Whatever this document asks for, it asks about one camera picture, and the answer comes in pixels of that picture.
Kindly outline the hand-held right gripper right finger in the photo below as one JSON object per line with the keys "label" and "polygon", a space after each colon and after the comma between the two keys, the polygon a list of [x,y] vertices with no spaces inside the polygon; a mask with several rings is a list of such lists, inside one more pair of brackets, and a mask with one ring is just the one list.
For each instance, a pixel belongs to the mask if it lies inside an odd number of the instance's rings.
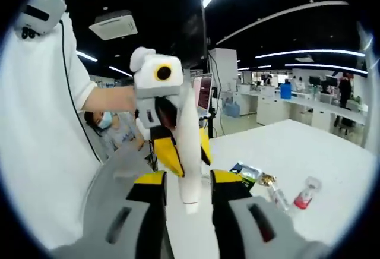
{"label": "hand-held right gripper right finger", "polygon": [[300,257],[300,236],[285,212],[252,196],[237,174],[213,169],[210,176],[220,258]]}

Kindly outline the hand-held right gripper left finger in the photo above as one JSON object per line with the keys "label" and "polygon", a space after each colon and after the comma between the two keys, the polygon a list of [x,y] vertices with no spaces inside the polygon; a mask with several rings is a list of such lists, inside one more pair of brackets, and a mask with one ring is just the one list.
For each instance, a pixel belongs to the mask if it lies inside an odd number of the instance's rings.
{"label": "hand-held right gripper left finger", "polygon": [[95,181],[88,207],[89,258],[160,258],[166,227],[165,171]]}

